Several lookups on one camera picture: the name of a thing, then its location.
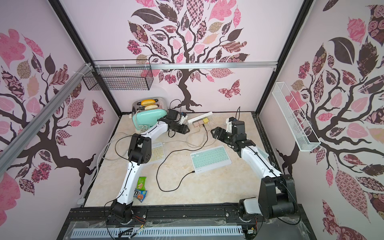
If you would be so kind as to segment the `white power strip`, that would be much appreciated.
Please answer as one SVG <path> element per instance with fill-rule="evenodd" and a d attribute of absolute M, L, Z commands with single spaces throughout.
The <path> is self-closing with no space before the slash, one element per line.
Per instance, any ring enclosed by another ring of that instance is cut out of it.
<path fill-rule="evenodd" d="M 207 118 L 209 116 L 212 116 L 212 115 L 213 115 L 213 112 L 208 112 L 208 113 L 199 115 L 197 117 L 194 117 L 194 118 L 188 120 L 188 124 L 192 125 L 194 122 L 198 122 L 198 121 L 203 120 L 203 119 L 205 119 L 205 118 Z"/>

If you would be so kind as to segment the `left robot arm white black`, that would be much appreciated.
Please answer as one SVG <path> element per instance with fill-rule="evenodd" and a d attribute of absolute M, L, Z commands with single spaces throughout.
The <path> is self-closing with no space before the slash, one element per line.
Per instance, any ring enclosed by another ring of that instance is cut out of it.
<path fill-rule="evenodd" d="M 127 152 L 130 167 L 127 170 L 121 190 L 111 205 L 111 215 L 122 223 L 127 224 L 133 218 L 134 192 L 143 165 L 147 164 L 151 159 L 152 141 L 169 130 L 183 135 L 190 131 L 187 125 L 181 123 L 182 116 L 176 110 L 168 110 L 167 114 L 158 119 L 153 127 L 142 134 L 132 135 Z"/>

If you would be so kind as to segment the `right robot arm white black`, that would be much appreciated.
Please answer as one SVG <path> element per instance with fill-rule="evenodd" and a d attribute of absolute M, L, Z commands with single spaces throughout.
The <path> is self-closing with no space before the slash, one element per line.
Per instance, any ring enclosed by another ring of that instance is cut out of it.
<path fill-rule="evenodd" d="M 240 201 L 242 219 L 261 215 L 266 220 L 281 220 L 300 212 L 294 179 L 281 173 L 261 155 L 256 144 L 247 138 L 243 121 L 229 118 L 226 129 L 216 127 L 211 134 L 236 152 L 261 180 L 258 197 Z"/>

